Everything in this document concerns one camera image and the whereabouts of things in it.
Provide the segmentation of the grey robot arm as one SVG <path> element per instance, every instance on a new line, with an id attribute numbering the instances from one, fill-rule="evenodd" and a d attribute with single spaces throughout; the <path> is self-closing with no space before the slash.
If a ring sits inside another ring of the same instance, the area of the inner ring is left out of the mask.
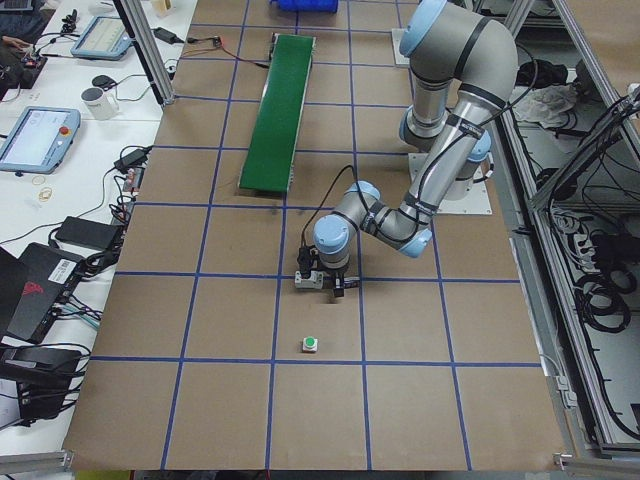
<path id="1" fill-rule="evenodd" d="M 313 246 L 299 249 L 299 288 L 330 289 L 341 297 L 356 286 L 345 273 L 358 232 L 419 257 L 446 193 L 475 172 L 471 154 L 485 124 L 504 112 L 512 95 L 518 71 L 513 35 L 502 23 L 448 1 L 419 3 L 399 51 L 415 81 L 399 136 L 426 158 L 396 209 L 369 182 L 349 187 L 333 211 L 315 223 Z"/>

